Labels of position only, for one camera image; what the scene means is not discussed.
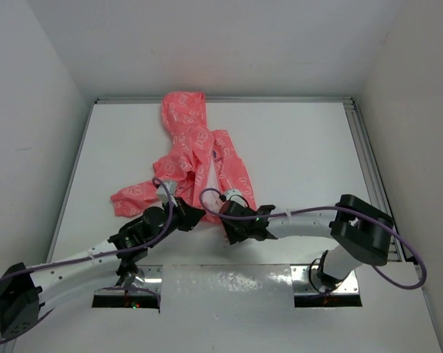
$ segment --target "purple cable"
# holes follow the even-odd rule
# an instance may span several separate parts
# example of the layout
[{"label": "purple cable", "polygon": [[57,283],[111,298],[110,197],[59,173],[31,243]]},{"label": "purple cable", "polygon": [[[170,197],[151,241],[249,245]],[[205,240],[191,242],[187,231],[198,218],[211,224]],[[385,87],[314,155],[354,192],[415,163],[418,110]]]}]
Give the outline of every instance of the purple cable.
[{"label": "purple cable", "polygon": [[[167,220],[166,224],[164,225],[164,228],[161,230],[160,234],[158,234],[153,240],[150,240],[150,241],[146,242],[145,244],[141,244],[139,246],[136,246],[136,247],[130,248],[130,249],[113,250],[111,252],[102,252],[100,254],[94,255],[94,258],[106,257],[106,256],[115,255],[115,254],[124,254],[127,252],[135,252],[137,250],[146,249],[149,246],[153,245],[154,243],[157,243],[165,235],[165,233],[167,232],[167,230],[171,224],[172,214],[174,212],[173,211],[174,205],[172,204],[171,193],[169,192],[168,188],[166,187],[166,184],[164,184],[164,182],[159,178],[153,178],[152,181],[153,181],[153,185],[155,187],[161,186],[164,189],[164,191],[166,192],[166,195],[168,196],[169,216],[168,216],[168,220]],[[0,283],[5,280],[11,279],[13,277],[20,276],[22,274],[31,274],[32,272],[44,271],[49,268],[55,268],[55,267],[61,267],[61,266],[67,266],[67,265],[75,265],[77,263],[84,263],[84,262],[90,261],[90,260],[92,260],[91,257],[81,257],[81,258],[77,258],[77,259],[73,259],[73,260],[58,261],[56,263],[47,263],[44,265],[25,268],[24,270],[13,272],[11,274],[7,274],[7,275],[1,277]],[[39,324],[48,314],[49,314],[49,312],[47,314],[45,314],[44,316],[42,316],[40,318],[40,320],[36,323],[36,325]],[[8,338],[6,340],[0,340],[0,345],[2,345],[3,343],[9,342],[10,340],[15,340],[17,337]]]},{"label": "purple cable", "polygon": [[[212,211],[211,209],[209,209],[205,203],[202,200],[202,196],[204,193],[207,193],[208,191],[213,191],[218,193],[220,196],[223,196],[223,194],[215,189],[215,188],[206,188],[204,190],[202,190],[202,192],[199,195],[199,201],[200,204],[202,205],[202,207],[204,208],[205,211],[207,211],[208,213],[212,214],[212,215],[216,215],[217,217],[220,218],[224,218],[224,219],[231,219],[233,221],[236,221],[238,219],[244,219],[245,221],[248,220],[253,220],[253,219],[257,219],[257,218],[273,218],[273,217],[285,217],[287,216],[286,213],[275,213],[275,214],[271,214],[271,215],[247,215],[244,217],[235,217],[232,215],[222,215],[221,213],[217,213],[215,211]],[[398,239],[401,244],[403,244],[409,251],[410,253],[412,253],[412,255],[414,256],[415,260],[418,262],[419,267],[421,268],[421,272],[422,272],[422,276],[421,279],[415,283],[414,285],[402,285],[401,283],[395,282],[393,279],[391,279],[390,277],[386,276],[381,270],[379,270],[376,266],[372,266],[374,268],[374,270],[382,276],[382,278],[384,278],[386,281],[390,282],[391,284],[393,284],[394,286],[401,288],[401,289],[406,289],[406,290],[412,290],[412,289],[417,289],[422,287],[425,282],[426,279],[428,278],[428,270],[426,269],[426,265],[423,261],[423,259],[421,258],[421,255],[419,255],[418,251],[405,239],[403,239],[403,237],[401,235],[399,235],[397,232],[395,232],[392,228],[388,228],[385,224],[380,223],[379,221],[364,215],[360,212],[354,211],[354,210],[350,210],[348,208],[344,208],[344,207],[337,207],[337,206],[321,206],[321,207],[311,207],[311,208],[305,208],[303,210],[296,210],[296,211],[292,211],[291,214],[292,215],[300,215],[303,213],[309,213],[309,212],[317,212],[317,211],[326,211],[326,210],[332,210],[332,211],[340,211],[340,212],[344,212],[344,213],[349,213],[351,215],[354,215],[357,218],[361,218],[369,223],[372,223],[376,226],[379,226],[380,228],[384,229],[386,232],[388,232],[391,236],[393,236],[394,238]]]},{"label": "purple cable", "polygon": [[108,287],[108,288],[104,288],[104,289],[108,289],[108,290],[125,290],[126,292],[131,292],[131,291],[135,291],[135,292],[146,292],[149,294],[152,294],[156,300],[157,300],[157,307],[158,309],[160,308],[161,305],[161,296],[149,289],[146,288],[139,288],[139,287]]}]

